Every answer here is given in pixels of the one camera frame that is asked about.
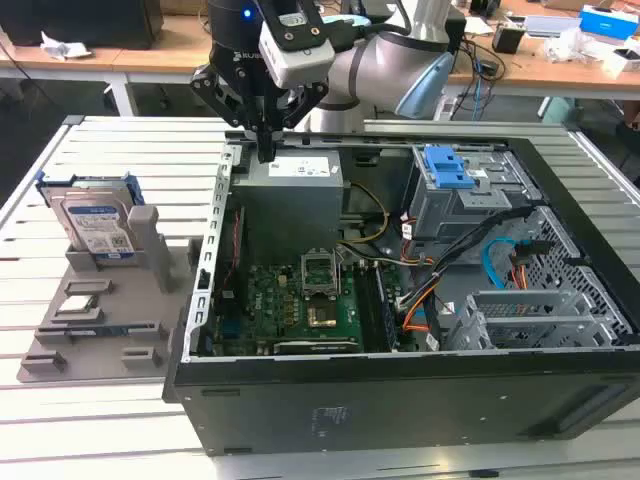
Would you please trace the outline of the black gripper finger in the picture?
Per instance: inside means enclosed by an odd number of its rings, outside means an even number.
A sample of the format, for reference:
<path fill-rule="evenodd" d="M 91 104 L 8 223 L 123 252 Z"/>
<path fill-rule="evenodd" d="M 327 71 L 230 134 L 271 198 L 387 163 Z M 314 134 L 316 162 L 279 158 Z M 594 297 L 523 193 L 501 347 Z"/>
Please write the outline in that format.
<path fill-rule="evenodd" d="M 232 65 L 227 77 L 213 64 L 194 72 L 190 87 L 227 124 L 242 127 L 247 138 L 256 144 L 258 160 L 268 162 L 268 130 L 260 96 L 256 95 L 248 68 Z"/>
<path fill-rule="evenodd" d="M 292 129 L 327 95 L 325 82 L 312 82 L 293 89 L 275 85 L 268 89 L 268 161 L 275 157 L 282 131 Z"/>

